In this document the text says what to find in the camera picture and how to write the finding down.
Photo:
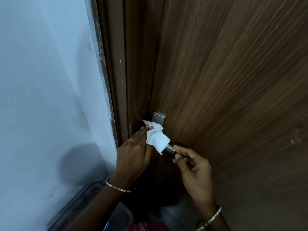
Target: bangle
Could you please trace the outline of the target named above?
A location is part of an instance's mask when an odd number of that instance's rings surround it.
[[[119,191],[122,191],[122,192],[126,192],[126,193],[130,193],[131,192],[131,190],[123,190],[123,189],[121,189],[121,188],[119,188],[119,187],[116,187],[116,186],[114,186],[114,185],[111,185],[109,182],[107,182],[106,181],[106,184],[108,185],[108,186],[110,186],[111,188],[114,188],[114,189],[116,189],[116,190],[119,190]]]
[[[201,226],[200,228],[197,228],[197,231],[201,231],[202,229],[205,229],[206,226],[208,226],[210,223],[212,223],[212,221],[219,215],[219,213],[221,212],[221,207],[219,207],[218,211],[215,213],[214,216],[212,216],[211,219],[209,219],[203,226]]]

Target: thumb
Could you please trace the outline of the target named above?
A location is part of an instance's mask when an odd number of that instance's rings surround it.
[[[190,172],[189,168],[186,165],[185,160],[180,154],[175,154],[175,160],[182,174]]]

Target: silver bangle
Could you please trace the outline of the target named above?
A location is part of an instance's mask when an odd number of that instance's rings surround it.
[[[215,215],[212,216],[212,218],[209,219],[202,227],[198,228],[197,231],[201,231],[202,229],[205,229],[205,227],[208,226],[210,223],[212,223],[212,221],[219,215],[220,212],[221,212],[221,207],[219,207]]]
[[[108,186],[110,186],[111,188],[114,188],[114,189],[119,190],[119,191],[122,191],[122,192],[126,192],[126,193],[130,193],[130,192],[131,192],[131,190],[123,190],[123,189],[118,188],[118,187],[116,187],[116,186],[114,186],[114,185],[111,185],[111,184],[110,184],[109,182],[107,182],[107,181],[106,181],[106,184],[107,184]]]

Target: white wipe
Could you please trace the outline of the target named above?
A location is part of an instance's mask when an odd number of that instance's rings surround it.
[[[144,121],[144,123],[149,125],[149,127],[154,127],[147,132],[147,144],[154,146],[159,154],[162,155],[161,152],[170,142],[170,139],[162,132],[164,128],[155,122]]]

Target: wall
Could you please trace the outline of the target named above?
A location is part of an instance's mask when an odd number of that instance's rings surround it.
[[[106,88],[84,0],[2,0],[0,28],[0,230],[46,230],[115,166]]]

